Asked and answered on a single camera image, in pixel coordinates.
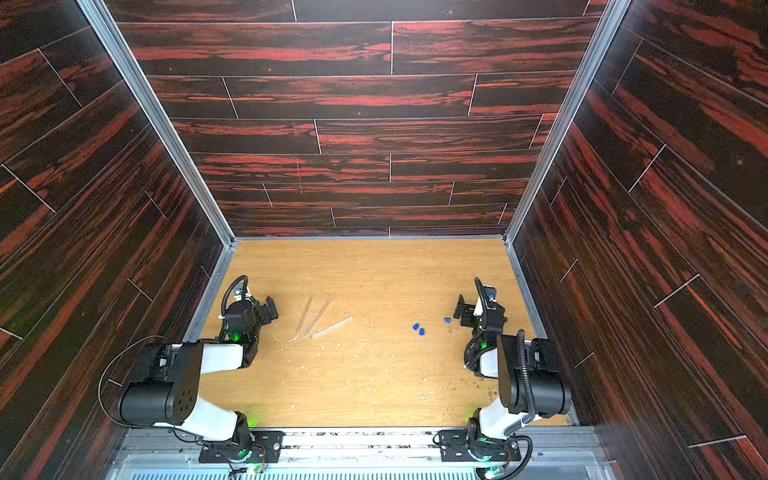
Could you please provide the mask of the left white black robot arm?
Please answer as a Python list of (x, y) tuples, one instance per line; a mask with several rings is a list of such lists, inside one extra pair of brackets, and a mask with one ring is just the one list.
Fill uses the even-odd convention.
[(250, 367), (261, 328), (277, 318), (272, 298), (262, 304), (246, 296), (224, 308), (218, 338), (150, 347), (142, 359), (143, 377), (129, 382), (118, 401), (120, 421), (133, 427), (177, 428), (219, 449), (231, 463), (247, 462), (255, 440), (246, 415), (203, 399), (200, 379)]

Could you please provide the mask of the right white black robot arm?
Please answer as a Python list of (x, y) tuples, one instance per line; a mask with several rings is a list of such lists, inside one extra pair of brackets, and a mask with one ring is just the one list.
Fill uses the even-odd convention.
[(498, 395), (473, 413), (462, 434), (453, 435), (446, 456), (517, 461), (522, 440), (518, 431), (571, 409), (571, 392), (560, 375), (556, 349), (547, 339), (527, 339), (523, 329), (505, 334), (505, 310), (488, 296), (480, 296), (473, 305), (460, 297), (453, 318), (472, 330), (464, 367), (477, 377), (495, 380)]

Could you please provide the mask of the clear glass test tube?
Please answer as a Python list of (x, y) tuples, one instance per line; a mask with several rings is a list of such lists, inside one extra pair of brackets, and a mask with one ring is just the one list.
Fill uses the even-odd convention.
[(302, 332), (303, 325), (304, 325), (304, 323), (306, 321), (307, 315), (308, 315), (308, 313), (309, 313), (309, 311), (311, 309), (312, 303), (313, 303), (313, 296), (310, 296), (308, 301), (307, 301), (307, 303), (306, 303), (306, 305), (305, 305), (305, 307), (304, 307), (304, 309), (303, 309), (302, 315), (301, 315), (300, 320), (299, 320), (299, 322), (297, 324), (297, 327), (295, 329), (294, 339), (298, 339), (298, 337), (300, 336), (300, 334)]

